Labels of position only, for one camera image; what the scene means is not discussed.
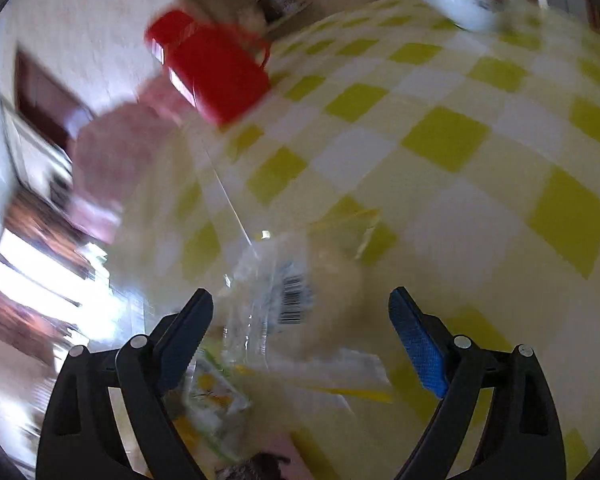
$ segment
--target shelf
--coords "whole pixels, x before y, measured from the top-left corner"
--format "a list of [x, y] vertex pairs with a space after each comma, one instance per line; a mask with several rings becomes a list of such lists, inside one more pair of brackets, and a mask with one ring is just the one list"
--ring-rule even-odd
[[264, 29], [264, 34], [269, 34], [270, 32], [273, 32], [274, 30], [276, 30], [278, 27], [281, 27], [286, 22], [288, 22], [292, 17], [300, 14], [303, 10], [305, 10], [310, 5], [311, 5], [311, 2], [304, 2], [304, 3], [300, 4], [300, 6], [293, 12], [285, 14], [284, 16], [282, 16], [282, 18], [276, 20], [273, 23], [269, 23], [269, 25], [267, 25], [267, 28]]

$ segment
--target bright window light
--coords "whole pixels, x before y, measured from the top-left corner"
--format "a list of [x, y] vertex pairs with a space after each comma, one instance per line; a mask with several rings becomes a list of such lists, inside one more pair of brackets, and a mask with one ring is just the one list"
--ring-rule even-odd
[[0, 254], [11, 265], [40, 285], [64, 298], [77, 303], [83, 302], [85, 286], [80, 276], [8, 230], [4, 231], [0, 240]]
[[79, 309], [67, 300], [28, 280], [11, 267], [0, 262], [0, 291], [10, 300], [31, 307], [43, 316], [67, 323], [77, 323]]

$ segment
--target yellow checkered tablecloth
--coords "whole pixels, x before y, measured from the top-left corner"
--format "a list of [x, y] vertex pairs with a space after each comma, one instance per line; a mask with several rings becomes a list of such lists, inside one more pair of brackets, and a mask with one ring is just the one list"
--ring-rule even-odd
[[263, 230], [378, 209], [352, 338], [400, 399], [346, 399], [347, 414], [296, 428], [316, 478], [392, 478], [429, 420], [435, 400], [386, 314], [399, 285], [451, 332], [534, 347], [572, 478], [600, 445], [600, 37], [534, 7], [496, 36], [382, 0], [276, 44], [269, 71], [273, 90], [239, 122], [194, 120], [157, 157], [113, 280], [145, 296], [151, 325], [196, 287], [219, 290]]

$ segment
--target clear plastic packaging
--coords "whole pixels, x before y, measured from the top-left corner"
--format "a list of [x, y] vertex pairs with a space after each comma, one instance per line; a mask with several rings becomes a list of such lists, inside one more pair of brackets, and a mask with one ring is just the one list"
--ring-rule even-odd
[[359, 259], [378, 223], [363, 212], [254, 243], [217, 295], [225, 362], [296, 386], [390, 401], [377, 356], [347, 348], [362, 311]]
[[211, 449], [229, 462], [239, 462], [251, 402], [205, 350], [196, 353], [187, 369], [182, 400], [187, 420]]

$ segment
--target pink object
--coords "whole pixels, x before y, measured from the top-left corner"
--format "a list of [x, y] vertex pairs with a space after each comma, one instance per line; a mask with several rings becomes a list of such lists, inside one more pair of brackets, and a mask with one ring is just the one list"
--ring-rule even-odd
[[167, 73], [149, 79], [139, 89], [138, 102], [149, 106], [162, 117], [180, 125], [195, 108], [176, 90]]
[[124, 104], [82, 127], [73, 148], [69, 220], [111, 243], [124, 201], [173, 129], [173, 122], [142, 104]]

